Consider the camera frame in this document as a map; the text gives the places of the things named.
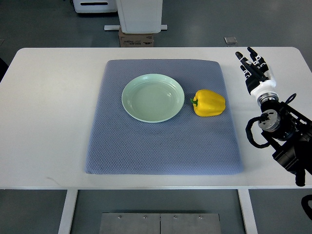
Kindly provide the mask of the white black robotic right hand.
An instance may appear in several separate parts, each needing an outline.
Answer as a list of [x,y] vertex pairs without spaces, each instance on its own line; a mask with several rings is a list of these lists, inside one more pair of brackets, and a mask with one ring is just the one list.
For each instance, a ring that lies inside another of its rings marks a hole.
[[248,93],[253,96],[258,105],[265,101],[278,101],[279,97],[275,91],[276,81],[269,65],[253,48],[248,47],[250,59],[236,52],[235,55],[241,62],[240,68],[246,78],[245,84]]

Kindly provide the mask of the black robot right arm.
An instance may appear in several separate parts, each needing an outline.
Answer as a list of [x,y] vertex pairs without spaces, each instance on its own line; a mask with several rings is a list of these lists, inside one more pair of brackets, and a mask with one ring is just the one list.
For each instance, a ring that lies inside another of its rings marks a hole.
[[[285,102],[278,97],[265,94],[259,97],[262,114],[250,119],[246,126],[249,143],[263,149],[272,146],[273,159],[286,171],[295,175],[295,183],[305,186],[306,172],[312,173],[312,121],[289,105],[296,94]],[[266,143],[258,144],[252,134],[252,126],[257,122]]]

